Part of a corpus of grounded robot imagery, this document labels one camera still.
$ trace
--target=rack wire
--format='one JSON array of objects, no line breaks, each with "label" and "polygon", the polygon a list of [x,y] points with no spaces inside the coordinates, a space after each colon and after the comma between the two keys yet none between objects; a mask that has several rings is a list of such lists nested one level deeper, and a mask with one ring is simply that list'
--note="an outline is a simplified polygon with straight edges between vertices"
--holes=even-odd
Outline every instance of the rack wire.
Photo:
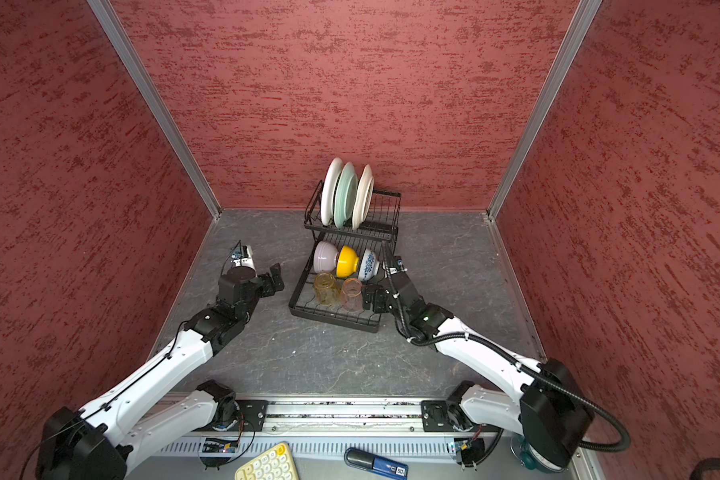
[{"label": "rack wire", "polygon": [[[315,244],[312,246],[312,251],[291,295],[288,307],[293,315],[302,318],[346,326],[365,332],[377,332],[384,313],[374,313],[372,310],[347,312],[340,304],[325,306],[317,303],[313,287],[317,272],[315,272],[312,262],[317,244],[322,240],[333,244],[339,251],[344,245],[349,246],[360,258],[364,255],[366,248],[375,252],[377,258],[381,258],[382,242],[384,241],[389,242],[394,252],[398,239],[401,195],[395,192],[374,189],[365,221],[360,224],[357,230],[353,230],[351,220],[348,220],[342,226],[334,224],[326,226],[322,224],[320,221],[322,186],[323,182],[320,181],[304,211],[304,227],[312,231]],[[350,276],[350,278],[357,278],[357,274]],[[346,279],[336,280],[342,285]]]}]

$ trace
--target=green plate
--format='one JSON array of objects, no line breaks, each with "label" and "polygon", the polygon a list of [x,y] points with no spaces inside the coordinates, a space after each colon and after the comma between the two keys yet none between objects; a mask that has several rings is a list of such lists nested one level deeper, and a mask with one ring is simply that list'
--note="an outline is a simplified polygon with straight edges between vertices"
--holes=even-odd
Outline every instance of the green plate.
[{"label": "green plate", "polygon": [[336,198],[333,201],[333,220],[336,226],[344,226],[344,223],[352,218],[357,194],[358,176],[355,173],[355,166],[349,162],[344,166],[342,176],[338,178]]}]

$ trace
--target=textured red wallpaper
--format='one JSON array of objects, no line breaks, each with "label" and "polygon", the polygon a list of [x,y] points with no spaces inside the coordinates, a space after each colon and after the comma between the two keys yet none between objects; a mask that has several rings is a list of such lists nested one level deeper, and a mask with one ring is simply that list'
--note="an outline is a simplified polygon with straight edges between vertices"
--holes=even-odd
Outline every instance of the textured red wallpaper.
[{"label": "textured red wallpaper", "polygon": [[209,222],[85,0],[0,2],[0,478],[146,358]]},{"label": "textured red wallpaper", "polygon": [[113,0],[222,206],[304,206],[330,160],[485,208],[577,0]]},{"label": "textured red wallpaper", "polygon": [[608,478],[720,456],[720,2],[604,2],[499,227],[547,353],[634,435]]}]

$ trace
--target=calculator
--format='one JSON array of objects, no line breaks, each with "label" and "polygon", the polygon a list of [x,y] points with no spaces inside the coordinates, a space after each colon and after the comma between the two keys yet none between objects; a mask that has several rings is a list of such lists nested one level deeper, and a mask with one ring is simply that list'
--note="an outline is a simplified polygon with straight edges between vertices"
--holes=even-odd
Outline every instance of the calculator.
[{"label": "calculator", "polygon": [[235,480],[298,480],[288,444],[279,443],[238,468]]}]

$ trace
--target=gray marble tabletop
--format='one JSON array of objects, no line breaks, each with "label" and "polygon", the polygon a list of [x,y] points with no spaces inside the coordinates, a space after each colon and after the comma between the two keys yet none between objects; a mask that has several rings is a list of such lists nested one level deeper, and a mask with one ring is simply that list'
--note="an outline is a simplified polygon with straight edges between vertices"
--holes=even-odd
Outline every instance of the gray marble tabletop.
[{"label": "gray marble tabletop", "polygon": [[[293,316],[288,300],[313,245],[302,219],[300,211],[223,213],[156,348],[173,338],[179,322],[214,301],[221,265],[238,240],[252,247],[259,273],[280,263],[286,289],[261,299],[245,330],[175,390],[215,379],[248,395],[446,396],[461,380],[486,383],[466,365],[406,343],[391,315],[382,316],[376,333]],[[399,226],[395,253],[427,302],[509,349],[534,355],[480,214],[403,212]]]}]

